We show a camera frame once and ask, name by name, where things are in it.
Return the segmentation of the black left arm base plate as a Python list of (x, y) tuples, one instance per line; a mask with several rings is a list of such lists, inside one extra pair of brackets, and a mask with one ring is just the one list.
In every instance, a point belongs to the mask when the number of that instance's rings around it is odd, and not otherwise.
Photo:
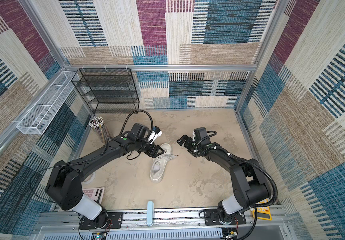
[(98, 231), (120, 229), (123, 215), (123, 212), (102, 212), (95, 220), (89, 220), (87, 217), (82, 217), (79, 229)]

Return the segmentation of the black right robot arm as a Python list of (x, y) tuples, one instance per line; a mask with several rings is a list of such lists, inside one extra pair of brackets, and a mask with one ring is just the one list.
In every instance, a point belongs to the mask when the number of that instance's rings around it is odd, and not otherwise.
[(183, 135), (176, 142), (186, 148), (193, 157), (204, 157), (230, 174), (232, 194), (218, 203), (217, 214), (220, 221), (228, 223), (236, 213), (262, 207), (260, 201), (267, 198), (272, 197), (268, 204), (274, 203), (277, 187), (273, 178), (257, 160), (240, 158), (220, 144), (212, 143), (210, 138), (215, 135), (215, 131), (207, 131), (202, 127), (193, 130), (192, 137)]

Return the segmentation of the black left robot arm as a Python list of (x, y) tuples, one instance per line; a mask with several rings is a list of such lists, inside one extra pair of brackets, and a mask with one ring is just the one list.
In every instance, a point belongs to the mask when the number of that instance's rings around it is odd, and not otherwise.
[(90, 227), (103, 228), (109, 220), (107, 210), (84, 194), (82, 182), (101, 167), (128, 153), (145, 153), (151, 158), (162, 155), (163, 149), (154, 143), (161, 135), (158, 127), (149, 130), (135, 123), (130, 131), (112, 138), (102, 148), (68, 163), (55, 163), (45, 188), (47, 195), (62, 210), (82, 215)]

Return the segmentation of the yellow calculator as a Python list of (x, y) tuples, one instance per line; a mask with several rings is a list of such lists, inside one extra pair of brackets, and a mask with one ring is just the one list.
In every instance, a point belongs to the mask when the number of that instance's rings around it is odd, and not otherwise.
[(256, 211), (252, 210), (253, 217), (257, 216), (260, 220), (271, 221), (272, 216), (269, 207), (257, 208)]

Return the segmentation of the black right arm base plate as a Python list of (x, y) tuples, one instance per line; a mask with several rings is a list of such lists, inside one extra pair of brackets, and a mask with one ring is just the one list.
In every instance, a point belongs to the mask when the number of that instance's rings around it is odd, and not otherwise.
[(200, 211), (199, 217), (204, 219), (206, 226), (216, 226), (216, 225), (245, 225), (246, 219), (245, 215), (236, 212), (231, 215), (226, 212), (221, 211), (220, 209), (204, 209)]

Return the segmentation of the clear tube of coloured pencils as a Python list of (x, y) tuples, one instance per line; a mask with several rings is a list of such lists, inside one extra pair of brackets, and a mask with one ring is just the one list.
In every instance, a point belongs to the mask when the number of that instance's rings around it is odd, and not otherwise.
[(94, 116), (90, 119), (89, 127), (99, 136), (104, 144), (111, 137), (102, 117)]

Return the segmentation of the white canvas sneaker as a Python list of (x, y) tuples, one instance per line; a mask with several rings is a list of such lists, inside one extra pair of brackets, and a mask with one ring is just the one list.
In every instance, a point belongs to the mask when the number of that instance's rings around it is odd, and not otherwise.
[[(170, 144), (164, 143), (161, 147), (165, 150), (166, 154), (172, 154), (172, 146)], [(167, 163), (161, 164), (157, 158), (153, 159), (150, 170), (150, 179), (152, 182), (159, 183), (162, 181)]]

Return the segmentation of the pink white flat device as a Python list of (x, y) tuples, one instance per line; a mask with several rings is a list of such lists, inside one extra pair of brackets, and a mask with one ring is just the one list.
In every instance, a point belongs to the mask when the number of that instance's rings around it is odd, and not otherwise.
[(103, 197), (104, 197), (104, 187), (100, 188), (85, 188), (83, 189), (83, 193), (89, 197), (90, 199), (98, 202), (99, 204), (102, 203)]

